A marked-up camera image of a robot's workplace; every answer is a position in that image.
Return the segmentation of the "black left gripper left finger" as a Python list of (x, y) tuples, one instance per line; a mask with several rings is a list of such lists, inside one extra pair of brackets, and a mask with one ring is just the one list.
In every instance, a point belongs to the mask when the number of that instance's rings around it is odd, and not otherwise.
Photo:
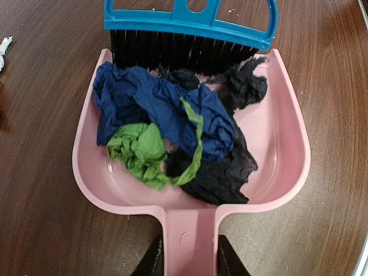
[(131, 276), (164, 276), (163, 236), (157, 235)]

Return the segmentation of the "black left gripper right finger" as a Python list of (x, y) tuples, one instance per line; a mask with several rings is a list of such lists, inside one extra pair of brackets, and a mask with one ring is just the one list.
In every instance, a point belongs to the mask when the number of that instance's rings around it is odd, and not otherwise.
[(250, 276), (244, 264), (238, 257), (225, 235), (218, 236), (217, 250), (217, 275), (218, 276)]

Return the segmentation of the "green paper scrap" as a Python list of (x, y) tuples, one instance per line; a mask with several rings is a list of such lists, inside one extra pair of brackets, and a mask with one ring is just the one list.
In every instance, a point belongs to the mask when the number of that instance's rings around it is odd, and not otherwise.
[(169, 177), (161, 170), (161, 164), (167, 160), (166, 145), (154, 123), (123, 125), (107, 143), (107, 153), (112, 160), (123, 163), (134, 177), (156, 190), (162, 190), (167, 185), (187, 184), (195, 178), (201, 165), (204, 118), (184, 98), (180, 98), (180, 101), (189, 121), (197, 124), (195, 134), (198, 141), (192, 162), (180, 176)]

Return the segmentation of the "pink plastic dustpan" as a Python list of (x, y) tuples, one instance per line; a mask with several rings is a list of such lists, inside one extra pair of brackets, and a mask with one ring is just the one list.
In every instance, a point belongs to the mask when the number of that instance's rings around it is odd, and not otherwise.
[(178, 187), (163, 190), (139, 182), (97, 146), (99, 111), (88, 89), (76, 131), (72, 169), (77, 185), (95, 206), (121, 215), (148, 214), (163, 228), (165, 275), (216, 275), (221, 221), (234, 213), (279, 208), (303, 187), (311, 149), (296, 94), (277, 49), (255, 73), (267, 78), (265, 98), (235, 113), (248, 149), (258, 164), (241, 191), (249, 203), (205, 204)]

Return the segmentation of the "black paper scrap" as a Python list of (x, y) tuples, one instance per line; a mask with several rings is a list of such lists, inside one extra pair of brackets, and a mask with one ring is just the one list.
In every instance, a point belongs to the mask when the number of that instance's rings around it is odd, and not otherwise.
[(252, 58), (242, 66), (235, 64), (226, 72), (217, 76), (218, 83), (225, 86), (220, 93), (220, 100), (227, 112), (233, 116), (236, 109), (260, 103), (267, 93), (267, 78), (254, 75), (256, 67), (264, 63), (264, 57)]

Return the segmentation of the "small black scrap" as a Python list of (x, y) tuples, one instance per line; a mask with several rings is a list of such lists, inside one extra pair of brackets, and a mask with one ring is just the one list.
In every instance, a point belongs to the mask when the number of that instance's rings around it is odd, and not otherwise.
[(194, 90), (200, 85), (200, 80), (197, 78), (195, 72), (187, 68), (169, 71), (160, 64), (158, 67), (158, 75), (160, 78), (167, 79), (169, 82), (179, 85), (185, 90)]

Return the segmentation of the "blue hand brush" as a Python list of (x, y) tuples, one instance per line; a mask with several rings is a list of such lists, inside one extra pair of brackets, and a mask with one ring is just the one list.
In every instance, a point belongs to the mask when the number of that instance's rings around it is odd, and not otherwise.
[(118, 10), (113, 1), (105, 1), (104, 27), (110, 32), (113, 63), (214, 75), (270, 49), (278, 25), (276, 1), (267, 3), (265, 32), (217, 19), (220, 4), (208, 1), (194, 12), (187, 1), (175, 1), (172, 11), (154, 11)]

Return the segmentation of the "white paper scrap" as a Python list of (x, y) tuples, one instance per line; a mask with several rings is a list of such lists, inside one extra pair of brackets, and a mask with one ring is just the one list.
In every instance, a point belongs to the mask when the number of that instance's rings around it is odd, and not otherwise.
[(5, 66), (5, 54), (12, 41), (12, 36), (4, 37), (0, 44), (0, 71), (2, 71)]

